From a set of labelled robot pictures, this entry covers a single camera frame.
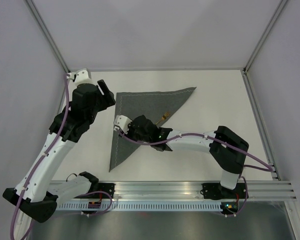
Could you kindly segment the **grey cloth napkin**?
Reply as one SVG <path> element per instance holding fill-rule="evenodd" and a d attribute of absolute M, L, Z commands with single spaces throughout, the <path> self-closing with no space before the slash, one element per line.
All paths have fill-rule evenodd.
<path fill-rule="evenodd" d="M 131 120 L 144 115 L 153 123 L 168 112 L 172 117 L 189 99 L 195 87 L 175 91 L 118 92 L 116 94 L 115 116 L 123 115 Z M 112 136 L 109 170 L 123 163 L 140 146 L 123 139 L 117 133 Z"/>

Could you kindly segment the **gold fork black handle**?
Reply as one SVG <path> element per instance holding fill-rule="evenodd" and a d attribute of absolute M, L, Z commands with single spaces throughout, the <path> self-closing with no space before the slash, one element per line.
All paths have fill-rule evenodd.
<path fill-rule="evenodd" d="M 155 124 L 158 125 L 159 123 L 164 122 L 169 116 L 170 113 L 168 111 L 165 112 Z"/>

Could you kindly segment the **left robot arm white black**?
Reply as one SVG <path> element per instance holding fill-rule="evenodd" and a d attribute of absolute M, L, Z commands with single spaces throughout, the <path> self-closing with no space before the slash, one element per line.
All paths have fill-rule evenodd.
<path fill-rule="evenodd" d="M 55 116 L 42 153 L 22 181 L 6 188 L 3 198 L 38 223 L 46 222 L 61 204 L 73 198 L 94 198 L 99 193 L 99 179 L 81 172 L 75 179 L 56 188 L 50 182 L 62 161 L 93 124 L 97 113 L 116 104 L 114 94 L 104 80 L 81 83 L 66 93 L 66 106 Z"/>

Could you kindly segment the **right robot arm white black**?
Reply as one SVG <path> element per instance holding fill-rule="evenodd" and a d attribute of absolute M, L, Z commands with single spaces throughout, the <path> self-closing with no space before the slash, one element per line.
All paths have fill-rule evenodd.
<path fill-rule="evenodd" d="M 160 152 L 177 150 L 210 154 L 222 169 L 221 180 L 209 196 L 211 200 L 239 197 L 237 182 L 244 170 L 249 144 L 226 126 L 205 133 L 191 133 L 159 127 L 144 115 L 131 120 L 116 116 L 113 129 L 138 145 L 150 146 Z"/>

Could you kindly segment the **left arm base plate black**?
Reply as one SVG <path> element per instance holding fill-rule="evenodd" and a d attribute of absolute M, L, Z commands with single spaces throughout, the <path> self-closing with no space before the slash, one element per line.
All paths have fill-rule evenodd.
<path fill-rule="evenodd" d="M 96 193 L 94 195 L 95 199 L 110 199 L 114 197 L 114 193 L 115 193 L 115 183 L 110 182 L 110 183 L 106 183 L 106 182 L 99 182 L 97 184 L 96 187 L 96 191 L 99 191 L 99 193 Z"/>

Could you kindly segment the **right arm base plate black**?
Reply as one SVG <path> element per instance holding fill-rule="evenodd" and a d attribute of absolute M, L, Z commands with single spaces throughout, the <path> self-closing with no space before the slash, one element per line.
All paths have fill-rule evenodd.
<path fill-rule="evenodd" d="M 245 199 L 248 193 L 244 183 L 238 183 L 235 189 L 228 189 L 219 182 L 202 183 L 200 194 L 207 200 L 237 200 Z"/>

